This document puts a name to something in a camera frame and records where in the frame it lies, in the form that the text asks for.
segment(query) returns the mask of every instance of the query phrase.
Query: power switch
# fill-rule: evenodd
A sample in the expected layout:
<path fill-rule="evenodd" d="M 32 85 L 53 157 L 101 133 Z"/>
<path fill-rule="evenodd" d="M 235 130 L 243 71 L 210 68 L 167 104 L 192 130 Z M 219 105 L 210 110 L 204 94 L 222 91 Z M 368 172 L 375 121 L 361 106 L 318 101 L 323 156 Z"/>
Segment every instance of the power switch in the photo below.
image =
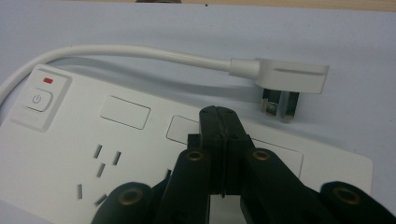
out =
<path fill-rule="evenodd" d="M 38 88 L 32 88 L 27 92 L 23 105 L 38 112 L 43 112 L 48 109 L 51 101 L 52 93 Z"/>

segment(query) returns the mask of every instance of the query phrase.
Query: rectangular recess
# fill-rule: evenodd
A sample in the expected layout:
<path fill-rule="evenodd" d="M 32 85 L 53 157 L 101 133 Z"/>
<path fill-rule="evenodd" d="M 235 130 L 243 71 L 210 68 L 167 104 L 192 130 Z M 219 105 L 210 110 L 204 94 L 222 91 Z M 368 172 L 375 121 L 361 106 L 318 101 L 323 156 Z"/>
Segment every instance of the rectangular recess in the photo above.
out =
<path fill-rule="evenodd" d="M 101 163 L 101 164 L 100 164 L 98 173 L 96 174 L 97 177 L 101 177 L 101 176 L 102 176 L 102 173 L 103 173 L 103 171 L 105 170 L 105 166 L 106 166 L 106 165 L 105 165 L 104 163 Z"/>
<path fill-rule="evenodd" d="M 104 194 L 102 195 L 102 197 L 100 197 L 94 204 L 95 206 L 99 206 L 101 203 L 103 203 L 105 201 L 105 199 L 107 198 L 107 195 Z"/>
<path fill-rule="evenodd" d="M 81 184 L 77 185 L 77 199 L 78 200 L 82 199 L 82 185 Z"/>
<path fill-rule="evenodd" d="M 101 150 L 102 150 L 102 145 L 98 145 L 98 146 L 96 147 L 95 154 L 93 155 L 93 157 L 94 157 L 95 159 L 98 159 Z"/>
<path fill-rule="evenodd" d="M 117 151 L 116 157 L 114 158 L 114 161 L 113 161 L 113 165 L 117 165 L 119 163 L 120 156 L 121 156 L 121 152 Z"/>

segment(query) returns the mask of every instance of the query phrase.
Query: white power strip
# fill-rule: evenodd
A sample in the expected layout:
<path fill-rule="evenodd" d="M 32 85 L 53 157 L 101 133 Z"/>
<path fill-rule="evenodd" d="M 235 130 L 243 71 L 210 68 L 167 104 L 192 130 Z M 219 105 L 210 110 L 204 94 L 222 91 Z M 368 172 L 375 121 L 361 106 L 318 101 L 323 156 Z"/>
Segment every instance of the white power strip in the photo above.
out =
<path fill-rule="evenodd" d="M 115 187 L 163 180 L 187 134 L 198 133 L 200 109 L 38 65 L 0 129 L 0 200 L 50 222 L 89 223 Z M 256 147 L 273 150 L 308 187 L 340 180 L 370 192 L 369 159 L 242 123 Z M 212 220 L 239 213 L 227 209 L 212 206 Z"/>

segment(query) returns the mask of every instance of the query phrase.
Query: white power cord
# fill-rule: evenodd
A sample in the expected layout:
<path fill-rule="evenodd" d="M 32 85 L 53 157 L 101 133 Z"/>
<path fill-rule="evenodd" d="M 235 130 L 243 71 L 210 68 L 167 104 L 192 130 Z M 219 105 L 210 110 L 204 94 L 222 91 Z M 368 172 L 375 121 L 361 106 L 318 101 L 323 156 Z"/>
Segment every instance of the white power cord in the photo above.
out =
<path fill-rule="evenodd" d="M 40 63 L 77 55 L 106 55 L 149 58 L 171 63 L 228 72 L 231 76 L 253 79 L 259 86 L 278 91 L 321 93 L 328 66 L 285 63 L 267 59 L 220 60 L 192 54 L 134 45 L 81 45 L 56 49 L 24 64 L 0 86 L 0 104 L 9 93 Z"/>

